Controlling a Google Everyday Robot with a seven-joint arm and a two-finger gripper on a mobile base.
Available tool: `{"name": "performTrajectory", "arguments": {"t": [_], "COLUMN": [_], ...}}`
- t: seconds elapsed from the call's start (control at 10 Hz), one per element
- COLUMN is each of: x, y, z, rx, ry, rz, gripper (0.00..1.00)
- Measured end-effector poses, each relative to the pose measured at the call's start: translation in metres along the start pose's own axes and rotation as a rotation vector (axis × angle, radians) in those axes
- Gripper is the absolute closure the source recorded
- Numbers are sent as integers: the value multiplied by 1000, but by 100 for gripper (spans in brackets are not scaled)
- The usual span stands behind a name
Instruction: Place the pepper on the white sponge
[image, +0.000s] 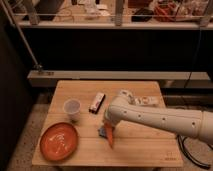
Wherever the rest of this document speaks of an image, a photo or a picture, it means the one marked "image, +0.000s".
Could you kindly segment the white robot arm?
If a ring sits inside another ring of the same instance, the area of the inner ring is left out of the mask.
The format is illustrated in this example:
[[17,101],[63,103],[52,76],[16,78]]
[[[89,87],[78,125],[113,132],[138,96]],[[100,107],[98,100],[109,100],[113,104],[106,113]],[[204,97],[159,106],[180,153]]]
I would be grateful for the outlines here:
[[110,146],[113,146],[113,130],[122,120],[213,145],[213,112],[137,106],[130,91],[120,90],[105,110],[100,128]]

